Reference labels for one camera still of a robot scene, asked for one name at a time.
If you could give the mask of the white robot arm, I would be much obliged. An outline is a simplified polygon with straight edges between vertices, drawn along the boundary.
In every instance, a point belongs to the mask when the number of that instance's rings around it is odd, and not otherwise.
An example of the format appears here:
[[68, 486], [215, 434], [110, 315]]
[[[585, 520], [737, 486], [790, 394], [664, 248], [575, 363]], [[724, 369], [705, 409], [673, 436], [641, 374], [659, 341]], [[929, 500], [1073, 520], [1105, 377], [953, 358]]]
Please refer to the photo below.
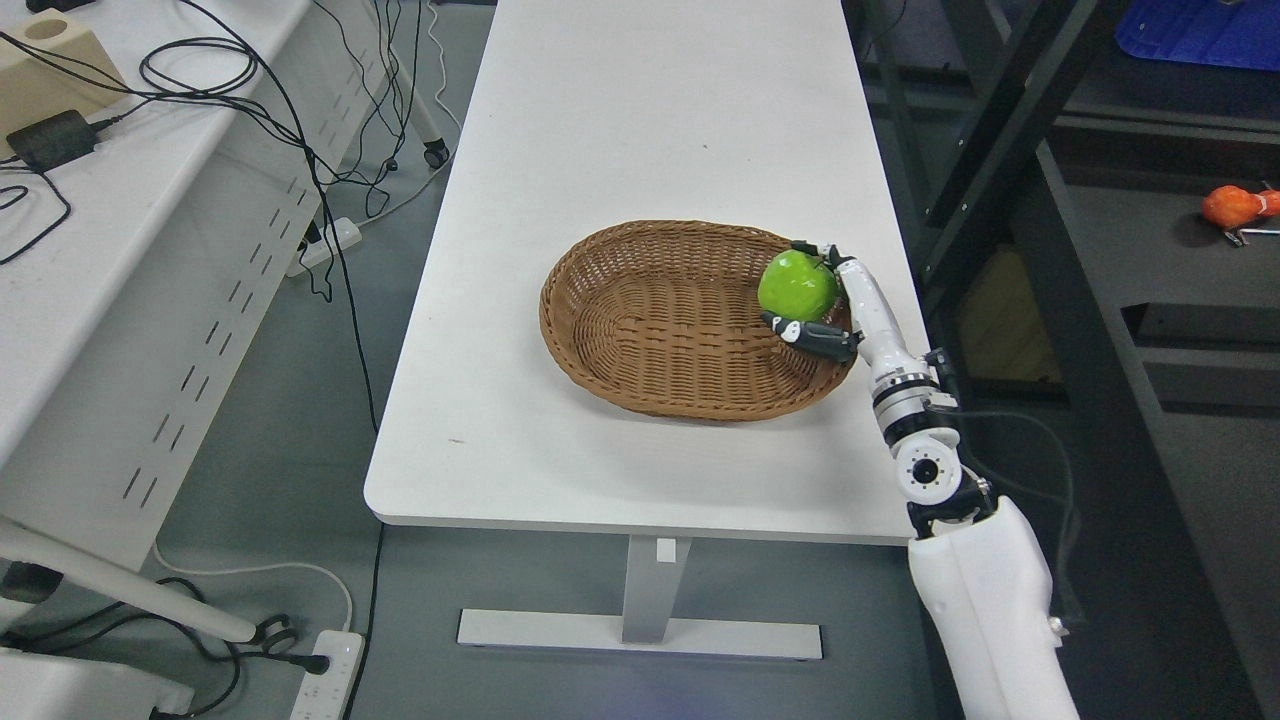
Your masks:
[[872, 406], [915, 537], [908, 561], [968, 719], [1075, 719], [1050, 612], [1052, 579], [1030, 523], [959, 456], [922, 357], [874, 350]]

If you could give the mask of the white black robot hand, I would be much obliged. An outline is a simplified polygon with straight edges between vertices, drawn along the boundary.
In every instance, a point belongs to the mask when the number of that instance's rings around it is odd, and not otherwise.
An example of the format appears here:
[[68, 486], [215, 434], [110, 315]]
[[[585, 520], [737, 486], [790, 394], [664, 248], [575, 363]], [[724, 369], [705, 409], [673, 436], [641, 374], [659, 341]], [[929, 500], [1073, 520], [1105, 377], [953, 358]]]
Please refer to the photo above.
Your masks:
[[765, 325], [791, 347], [835, 363], [856, 357], [870, 365], [874, 380], [899, 373], [924, 372], [922, 356], [913, 354], [897, 319], [868, 266], [832, 243], [792, 241], [788, 250], [818, 256], [838, 282], [838, 299], [818, 322], [800, 322], [762, 310]]

